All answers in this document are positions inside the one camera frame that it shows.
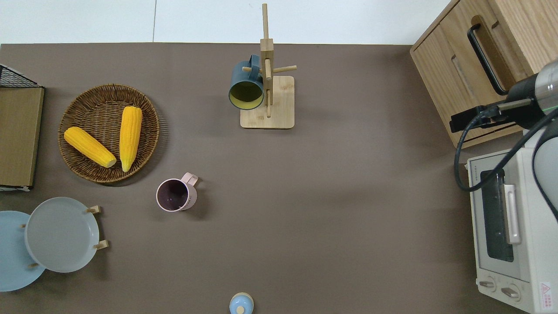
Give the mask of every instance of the light blue plate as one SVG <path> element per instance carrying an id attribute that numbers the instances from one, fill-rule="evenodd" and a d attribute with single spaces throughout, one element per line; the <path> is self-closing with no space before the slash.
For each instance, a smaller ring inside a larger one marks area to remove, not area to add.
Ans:
<path id="1" fill-rule="evenodd" d="M 42 202 L 25 228 L 27 251 L 37 263 L 59 273 L 74 272 L 89 263 L 99 244 L 99 226 L 87 206 L 69 197 Z"/>
<path id="2" fill-rule="evenodd" d="M 16 211 L 0 211 L 0 292 L 21 289 L 45 270 L 42 266 L 29 268 L 35 263 L 25 247 L 25 229 L 29 215 Z"/>

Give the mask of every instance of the oven glass window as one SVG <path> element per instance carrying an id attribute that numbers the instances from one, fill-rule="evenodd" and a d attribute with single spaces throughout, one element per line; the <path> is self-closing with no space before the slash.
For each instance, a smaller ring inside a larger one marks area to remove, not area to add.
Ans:
<path id="1" fill-rule="evenodd" d="M 480 173 L 484 180 L 490 171 Z M 484 229 L 487 237 L 488 256 L 503 261 L 513 261 L 513 247 L 506 241 L 504 222 L 505 200 L 500 187 L 504 185 L 504 170 L 482 187 Z"/>

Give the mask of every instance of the wicker basket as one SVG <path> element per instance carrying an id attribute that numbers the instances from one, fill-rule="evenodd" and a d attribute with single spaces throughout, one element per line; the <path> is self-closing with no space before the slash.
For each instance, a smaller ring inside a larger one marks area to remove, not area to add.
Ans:
<path id="1" fill-rule="evenodd" d="M 142 110 L 142 126 L 136 160 L 128 172 L 119 158 L 120 122 L 125 106 Z M 85 157 L 64 140 L 64 131 L 79 126 L 103 144 L 117 162 L 105 168 Z M 58 146 L 66 165 L 78 176 L 97 183 L 113 183 L 132 176 L 149 160 L 159 139 L 159 118 L 151 101 L 140 91 L 125 85 L 107 84 L 92 88 L 72 101 L 58 128 Z"/>

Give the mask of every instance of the corn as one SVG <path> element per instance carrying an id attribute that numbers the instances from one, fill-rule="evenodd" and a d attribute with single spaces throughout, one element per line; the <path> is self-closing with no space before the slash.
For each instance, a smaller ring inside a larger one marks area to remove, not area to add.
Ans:
<path id="1" fill-rule="evenodd" d="M 116 163 L 116 157 L 103 144 L 77 126 L 68 128 L 64 132 L 64 139 L 80 153 L 105 168 Z"/>
<path id="2" fill-rule="evenodd" d="M 140 143 L 142 112 L 138 107 L 128 106 L 122 111 L 120 124 L 120 161 L 122 170 L 128 172 L 136 159 Z"/>

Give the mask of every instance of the mug handle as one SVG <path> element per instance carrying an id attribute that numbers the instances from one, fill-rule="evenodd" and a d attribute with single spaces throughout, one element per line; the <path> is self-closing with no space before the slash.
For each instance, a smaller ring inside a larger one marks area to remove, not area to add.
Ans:
<path id="1" fill-rule="evenodd" d="M 196 182 L 198 181 L 198 176 L 195 174 L 191 174 L 189 172 L 187 172 L 182 179 L 180 179 L 183 182 L 186 182 L 187 184 L 194 186 L 194 184 L 196 184 Z"/>
<path id="2" fill-rule="evenodd" d="M 250 75 L 248 76 L 249 80 L 256 80 L 259 74 L 259 56 L 258 55 L 251 55 L 250 60 L 248 60 L 248 65 L 250 68 Z"/>

